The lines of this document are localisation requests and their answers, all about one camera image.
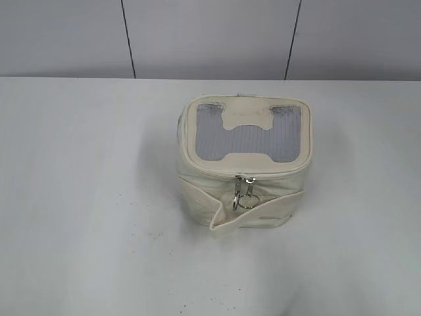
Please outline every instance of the mesh window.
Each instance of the mesh window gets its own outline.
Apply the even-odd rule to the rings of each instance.
[[[217,161],[229,153],[264,153],[276,163],[289,163],[300,154],[301,109],[273,106],[273,127],[263,130],[254,125],[223,127],[222,105],[197,107],[196,153],[202,160]]]

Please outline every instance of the zipper pull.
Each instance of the zipper pull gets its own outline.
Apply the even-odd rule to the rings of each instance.
[[[248,184],[247,193],[241,195],[241,183],[245,182]],[[245,178],[240,175],[235,176],[235,188],[234,188],[234,200],[232,209],[235,211],[238,206],[242,209],[253,209],[259,202],[260,198],[253,194],[253,188],[255,186],[256,178]]]

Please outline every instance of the cream bag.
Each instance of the cream bag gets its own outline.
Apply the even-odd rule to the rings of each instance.
[[[309,107],[275,97],[206,95],[178,124],[177,172],[191,215],[211,230],[271,228],[292,216],[312,157]]]

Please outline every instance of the table surface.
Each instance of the table surface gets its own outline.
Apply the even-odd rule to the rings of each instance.
[[[215,238],[180,202],[203,93],[314,119],[295,216]],[[0,78],[1,315],[420,315],[421,82]]]

